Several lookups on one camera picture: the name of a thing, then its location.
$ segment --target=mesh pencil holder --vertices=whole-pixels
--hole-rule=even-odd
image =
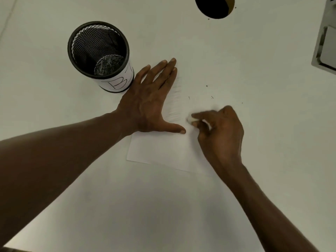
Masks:
[[[78,27],[70,36],[68,55],[79,72],[108,92],[125,91],[133,82],[128,42],[111,24],[93,21]]]

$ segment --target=person's left hand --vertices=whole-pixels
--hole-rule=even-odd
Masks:
[[[161,114],[163,103],[176,79],[175,65],[174,58],[169,63],[163,60],[152,69],[147,65],[135,76],[132,85],[121,98],[116,109],[130,119],[132,132],[186,133],[184,127],[164,121]]]

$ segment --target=white label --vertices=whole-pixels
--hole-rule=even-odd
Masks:
[[[96,79],[94,80],[98,83],[98,85],[101,88],[109,92],[118,93],[128,88],[128,86],[131,84],[133,80],[133,76],[134,76],[134,70],[130,61],[128,60],[128,63],[125,66],[125,68],[116,76],[105,80],[96,80]]]

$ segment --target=round cable hole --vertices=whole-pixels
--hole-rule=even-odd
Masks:
[[[209,18],[227,17],[235,6],[235,0],[195,0],[199,10]]]

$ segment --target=table surface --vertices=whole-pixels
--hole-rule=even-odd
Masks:
[[[122,94],[100,89],[67,54],[76,27],[105,21],[128,39],[135,71],[175,57],[183,83],[211,84],[200,101],[225,96],[218,102],[242,120],[252,176],[317,248],[335,250],[336,76],[310,64],[325,0],[236,0],[220,20],[204,16],[195,0],[1,2],[0,139],[116,108]],[[7,245],[262,251],[217,177],[126,161],[129,144],[127,137],[108,150]]]

